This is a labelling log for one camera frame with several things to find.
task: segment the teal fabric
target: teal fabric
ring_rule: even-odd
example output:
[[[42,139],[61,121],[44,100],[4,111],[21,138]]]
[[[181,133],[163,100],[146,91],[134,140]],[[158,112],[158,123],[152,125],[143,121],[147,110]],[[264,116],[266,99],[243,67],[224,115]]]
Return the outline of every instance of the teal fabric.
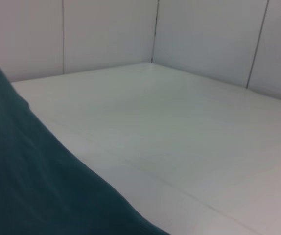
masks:
[[[0,70],[0,235],[166,235],[73,156]]]

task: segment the white panel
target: white panel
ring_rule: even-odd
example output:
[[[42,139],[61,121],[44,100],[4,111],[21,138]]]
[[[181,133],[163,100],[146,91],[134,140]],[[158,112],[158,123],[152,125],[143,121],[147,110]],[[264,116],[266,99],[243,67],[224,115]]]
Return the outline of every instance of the white panel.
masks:
[[[250,89],[281,98],[281,0],[270,1]]]
[[[154,62],[246,86],[266,0],[161,0]]]
[[[65,0],[66,73],[150,62],[156,0]]]
[[[61,0],[0,0],[0,66],[11,81],[63,73]]]
[[[149,63],[24,81],[15,87],[33,110],[176,192],[259,235],[281,235],[280,100]],[[81,141],[74,138],[74,143]],[[84,155],[85,148],[71,150],[75,148],[74,153]],[[151,214],[148,218],[159,226],[165,218],[173,235],[246,234],[212,230],[218,222],[214,214],[204,218],[203,211],[158,185],[146,189],[143,177],[133,170],[120,175],[123,168],[110,166],[104,172],[108,177],[98,174],[143,215]],[[157,194],[150,192],[154,188],[160,188]],[[205,222],[205,230],[198,229],[197,221]],[[191,230],[184,233],[186,225]]]

